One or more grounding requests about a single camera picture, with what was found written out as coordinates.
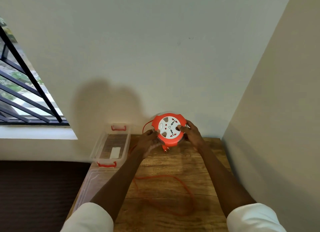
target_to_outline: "black metal bar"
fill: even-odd
[[[9,122],[10,120],[4,116],[0,115],[0,120],[5,121],[5,122]]]
[[[45,92],[42,90],[41,86],[39,85],[39,83],[37,82],[37,80],[34,78],[34,76],[32,75],[32,72],[30,71],[30,69],[28,68],[28,66],[26,65],[26,63],[24,62],[24,60],[22,59],[22,57],[20,56],[20,54],[18,53],[17,49],[14,47],[13,43],[10,41],[10,39],[7,37],[5,31],[2,29],[2,27],[0,27],[0,37],[2,38],[3,42],[7,45],[7,47],[9,48],[9,51],[12,53],[12,55],[15,57],[15,59],[17,60],[18,64],[20,65],[20,67],[24,70],[26,76],[29,77],[31,83],[34,85],[34,87],[36,88],[36,90],[39,92],[39,94],[41,95],[41,97],[43,98],[43,100],[45,101],[45,103],[48,105],[49,109],[52,111],[53,115],[55,116],[55,118],[59,121],[62,122],[61,117],[59,116],[59,114],[57,113],[57,111],[55,110],[54,106],[52,105],[52,103],[50,102],[50,100],[48,99],[48,97],[46,96]]]
[[[17,119],[10,119],[9,122],[0,122],[0,125],[31,125],[31,126],[69,126],[68,121],[62,121],[62,122],[58,122],[58,121],[50,121],[50,123],[46,123],[44,121],[41,120],[29,120],[28,123],[25,123],[21,120],[17,120]]]
[[[7,48],[7,45],[5,44],[2,49],[1,58],[7,58],[9,53],[9,49]]]
[[[18,118],[19,120],[23,121],[24,123],[28,123],[28,122],[29,122],[29,120],[28,120],[27,118],[22,117],[22,116],[14,113],[14,112],[12,112],[12,111],[9,111],[9,110],[7,110],[6,108],[3,108],[2,106],[0,106],[0,111],[2,111],[2,112],[4,112],[4,113],[7,113],[8,115],[13,116],[13,117],[15,117],[15,118]]]
[[[3,58],[3,57],[0,60],[4,63],[8,64],[9,66],[13,67],[14,69],[18,70],[19,72],[26,74],[24,72],[24,70],[22,69],[22,67],[20,67],[18,64],[15,64],[13,61],[11,61],[7,58]]]
[[[2,96],[0,96],[0,100],[3,101],[4,103],[7,103],[7,104],[9,104],[11,106],[14,106],[15,108],[18,108],[18,109],[30,114],[31,116],[37,117],[42,121],[45,121],[45,122],[48,122],[48,123],[50,122],[50,120],[48,118],[43,117],[43,116],[39,115],[38,113],[35,113],[35,112],[33,112],[33,111],[31,111],[31,110],[29,110],[29,109],[17,104],[15,102],[11,101],[11,100],[8,100],[8,99],[6,99],[6,98],[4,98]]]
[[[39,96],[39,97],[42,97],[42,96],[38,93],[38,91],[36,91],[34,88],[30,87],[29,85],[26,85],[26,84],[22,83],[21,81],[15,79],[14,77],[10,76],[9,74],[7,74],[7,73],[5,73],[5,72],[3,72],[3,71],[1,71],[1,70],[0,70],[0,75],[1,75],[2,77],[6,78],[7,80],[10,80],[11,82],[13,82],[13,83],[21,86],[22,88],[30,91],[31,93],[33,93],[33,94],[35,94],[35,95],[37,95],[37,96]]]
[[[31,104],[31,105],[33,105],[33,106],[45,111],[46,113],[49,113],[51,116],[53,116],[52,111],[50,111],[48,108],[44,107],[43,105],[40,105],[39,103],[37,103],[37,102],[35,102],[33,100],[30,100],[29,98],[27,98],[27,97],[15,92],[14,90],[12,90],[12,89],[10,89],[10,88],[2,85],[2,84],[0,84],[0,89],[4,90],[5,92],[7,92],[7,93],[9,93],[9,94],[11,94],[11,95],[13,95],[15,97],[18,97],[21,100],[24,100],[25,102],[27,102],[27,103],[29,103],[29,104]]]

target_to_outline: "wooden table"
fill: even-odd
[[[130,147],[138,141],[139,135],[132,135]],[[204,138],[223,165],[231,172],[222,142],[219,138]],[[159,211],[150,205],[151,197],[161,206],[166,206],[176,212],[188,209],[190,196],[182,185],[173,178],[162,177],[147,180],[137,180],[140,190],[131,183],[114,231],[228,231],[226,218],[221,210],[217,194],[202,157],[188,142],[164,153],[159,147],[151,152],[141,163],[137,176],[152,176],[170,174],[181,179],[195,197],[195,211],[189,216],[174,216]]]

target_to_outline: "transparent plastic container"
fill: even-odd
[[[128,156],[130,137],[127,124],[107,125],[92,150],[91,158],[100,167],[120,168]]]
[[[79,193],[77,202],[74,205],[73,212],[83,203],[90,202],[94,195],[106,184],[111,177],[118,171],[112,168],[97,168],[89,170],[82,188]]]

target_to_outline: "window sill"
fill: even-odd
[[[0,126],[0,138],[77,140],[71,127]]]

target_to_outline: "forearm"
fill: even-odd
[[[133,151],[122,167],[90,201],[105,209],[113,221],[118,216],[129,186],[142,161],[142,155],[138,150]]]
[[[256,203],[246,189],[223,166],[206,144],[198,149],[216,190],[225,216],[237,207]]]

